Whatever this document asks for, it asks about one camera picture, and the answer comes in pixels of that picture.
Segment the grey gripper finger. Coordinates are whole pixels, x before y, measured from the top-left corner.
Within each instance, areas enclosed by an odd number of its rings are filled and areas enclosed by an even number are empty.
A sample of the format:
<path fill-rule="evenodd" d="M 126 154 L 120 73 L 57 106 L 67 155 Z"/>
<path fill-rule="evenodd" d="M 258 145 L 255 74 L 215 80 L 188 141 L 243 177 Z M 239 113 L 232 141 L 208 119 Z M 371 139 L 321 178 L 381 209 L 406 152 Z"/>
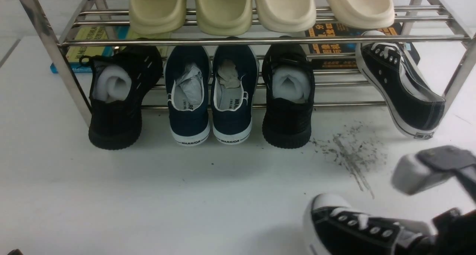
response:
<path fill-rule="evenodd" d="M 399 192 L 415 195 L 455 177 L 476 200 L 476 158 L 469 150 L 446 145 L 401 157 L 391 184 Z"/>

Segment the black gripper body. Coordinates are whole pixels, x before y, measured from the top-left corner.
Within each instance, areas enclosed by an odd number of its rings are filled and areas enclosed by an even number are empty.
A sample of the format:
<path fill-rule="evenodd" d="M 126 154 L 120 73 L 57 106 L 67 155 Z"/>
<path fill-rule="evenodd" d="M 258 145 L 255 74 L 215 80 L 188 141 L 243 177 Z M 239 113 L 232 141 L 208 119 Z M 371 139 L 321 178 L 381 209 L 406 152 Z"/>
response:
<path fill-rule="evenodd" d="M 420 241 L 410 255 L 475 255 L 476 211 L 452 208 L 432 219 L 438 233 Z"/>

